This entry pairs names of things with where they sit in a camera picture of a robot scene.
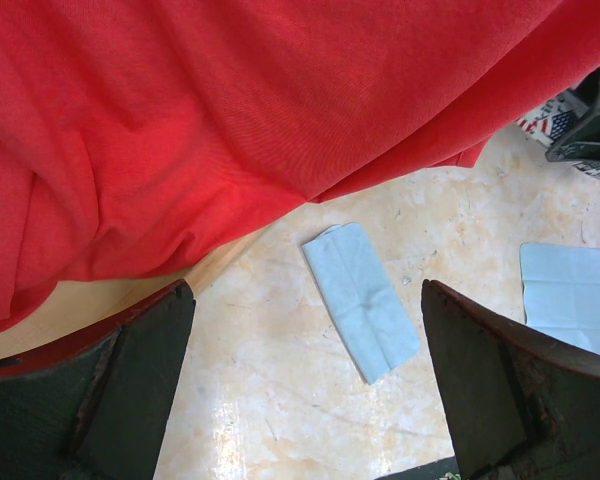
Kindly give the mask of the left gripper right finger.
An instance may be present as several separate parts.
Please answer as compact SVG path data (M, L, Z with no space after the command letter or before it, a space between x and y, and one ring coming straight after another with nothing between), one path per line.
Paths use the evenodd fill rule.
M600 479L600 355L439 281L421 309L464 479Z

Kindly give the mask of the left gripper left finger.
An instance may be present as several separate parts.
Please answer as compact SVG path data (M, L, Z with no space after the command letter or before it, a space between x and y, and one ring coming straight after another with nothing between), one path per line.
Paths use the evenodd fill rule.
M0 479L150 479L196 301L180 280L0 360Z

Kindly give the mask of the square blue cleaning cloth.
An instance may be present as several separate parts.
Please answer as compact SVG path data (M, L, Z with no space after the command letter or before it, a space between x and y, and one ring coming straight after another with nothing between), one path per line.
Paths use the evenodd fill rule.
M520 247L526 325L600 355L600 249Z

